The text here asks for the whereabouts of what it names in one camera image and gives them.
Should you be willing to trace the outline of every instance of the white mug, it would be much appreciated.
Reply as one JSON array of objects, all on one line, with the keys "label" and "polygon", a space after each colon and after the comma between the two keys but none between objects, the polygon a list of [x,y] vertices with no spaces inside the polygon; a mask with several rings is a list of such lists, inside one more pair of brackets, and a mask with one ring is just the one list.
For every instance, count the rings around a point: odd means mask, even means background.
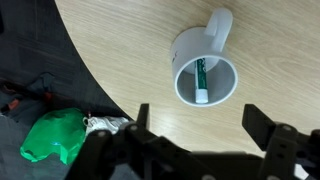
[{"label": "white mug", "polygon": [[[232,26],[232,13],[225,8],[214,11],[207,27],[194,27],[182,32],[171,47],[174,87],[185,103],[207,107],[219,104],[234,92],[238,74],[223,51]],[[195,100],[194,62],[205,58],[208,102]]]}]

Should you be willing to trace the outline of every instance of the light wood surface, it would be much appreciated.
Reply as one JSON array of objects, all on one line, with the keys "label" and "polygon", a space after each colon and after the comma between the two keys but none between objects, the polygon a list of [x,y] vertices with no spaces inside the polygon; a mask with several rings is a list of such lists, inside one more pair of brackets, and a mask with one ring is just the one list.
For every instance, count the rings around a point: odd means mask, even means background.
[{"label": "light wood surface", "polygon": [[[320,127],[320,3],[316,0],[56,0],[85,64],[135,118],[151,105],[151,128],[188,150],[260,153],[241,126],[246,103],[304,133]],[[226,50],[239,83],[225,102],[190,107],[173,88],[169,50],[215,8],[234,23]]]}]

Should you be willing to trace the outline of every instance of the dark floor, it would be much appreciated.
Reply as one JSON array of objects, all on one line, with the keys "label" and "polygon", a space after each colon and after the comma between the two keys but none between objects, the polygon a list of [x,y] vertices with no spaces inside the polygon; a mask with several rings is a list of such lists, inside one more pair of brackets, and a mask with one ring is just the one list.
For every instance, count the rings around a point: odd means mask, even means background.
[{"label": "dark floor", "polygon": [[[82,62],[53,0],[0,0],[0,15],[0,79],[26,85],[50,72],[53,92],[63,97],[55,109],[77,107],[127,117]],[[0,117],[0,179],[63,179],[69,167],[57,156],[38,163],[21,157],[19,148],[29,129]]]}]

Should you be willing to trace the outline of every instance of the green bag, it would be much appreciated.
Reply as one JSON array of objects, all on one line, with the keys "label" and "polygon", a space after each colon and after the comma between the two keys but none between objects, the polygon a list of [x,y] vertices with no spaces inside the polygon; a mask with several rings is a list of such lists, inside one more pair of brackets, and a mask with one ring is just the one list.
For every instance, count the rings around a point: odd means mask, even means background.
[{"label": "green bag", "polygon": [[64,164],[77,157],[85,138],[84,115],[79,109],[68,108],[43,115],[33,125],[23,142],[21,155],[37,162],[52,153],[60,154]]}]

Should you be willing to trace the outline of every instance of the red object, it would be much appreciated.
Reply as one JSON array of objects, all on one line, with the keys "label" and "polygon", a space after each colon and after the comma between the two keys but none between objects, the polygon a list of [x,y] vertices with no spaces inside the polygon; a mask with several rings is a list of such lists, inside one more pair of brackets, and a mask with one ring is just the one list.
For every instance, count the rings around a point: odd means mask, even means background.
[{"label": "red object", "polygon": [[10,110],[16,108],[19,105],[20,101],[18,99],[13,100],[11,103],[8,104]]},{"label": "red object", "polygon": [[53,96],[52,93],[49,93],[49,92],[44,93],[44,101],[46,103],[50,102],[52,100],[52,96]]}]

